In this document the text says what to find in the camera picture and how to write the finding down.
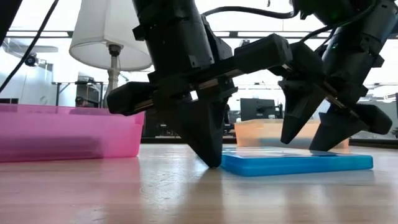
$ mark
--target table surface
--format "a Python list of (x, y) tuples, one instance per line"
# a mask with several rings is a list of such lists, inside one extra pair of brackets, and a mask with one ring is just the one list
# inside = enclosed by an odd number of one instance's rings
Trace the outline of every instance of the table surface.
[(1, 224), (397, 223), (398, 152), (373, 170), (238, 177), (184, 145), (139, 158), (0, 164)]

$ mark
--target pink container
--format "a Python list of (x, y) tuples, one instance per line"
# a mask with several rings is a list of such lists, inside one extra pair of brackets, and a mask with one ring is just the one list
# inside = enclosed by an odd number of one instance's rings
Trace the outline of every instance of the pink container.
[(135, 157), (143, 124), (143, 113), (0, 105), (0, 162)]

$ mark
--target blue plastic tray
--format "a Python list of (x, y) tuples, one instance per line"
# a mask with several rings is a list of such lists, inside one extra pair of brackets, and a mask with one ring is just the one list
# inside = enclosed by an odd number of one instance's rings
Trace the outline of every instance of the blue plastic tray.
[(225, 170), (254, 177), (372, 169), (371, 156), (275, 147), (224, 148)]

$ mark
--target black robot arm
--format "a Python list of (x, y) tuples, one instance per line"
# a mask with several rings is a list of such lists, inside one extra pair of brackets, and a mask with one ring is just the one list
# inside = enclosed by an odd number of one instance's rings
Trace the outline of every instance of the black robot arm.
[[(381, 66), (379, 52), (397, 21), (391, 0), (294, 1), (303, 19), (314, 14), (327, 25), (325, 31), (336, 29), (322, 57), (304, 44), (305, 39), (289, 44), (276, 34), (232, 54), (194, 0), (133, 3), (140, 21), (134, 35), (146, 41), (155, 72), (148, 75), (149, 83), (130, 82), (111, 92), (109, 110), (128, 116), (155, 109), (209, 167), (221, 164), (224, 110), (238, 90), (232, 78), (259, 70), (283, 77), (279, 85), (286, 97), (284, 143), (297, 135), (325, 98), (332, 106), (321, 114), (310, 149), (327, 151), (361, 130), (386, 134), (392, 125), (375, 106), (356, 104), (367, 92), (363, 81), (370, 69)], [(192, 100), (191, 91), (196, 91), (197, 100)]]

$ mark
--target white lampshade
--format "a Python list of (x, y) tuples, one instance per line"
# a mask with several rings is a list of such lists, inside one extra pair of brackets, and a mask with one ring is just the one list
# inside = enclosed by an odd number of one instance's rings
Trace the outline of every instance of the white lampshade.
[(152, 60), (144, 41), (132, 32), (139, 25), (132, 0), (82, 0), (69, 54), (85, 65), (111, 68), (106, 44), (122, 45), (120, 70), (148, 68)]

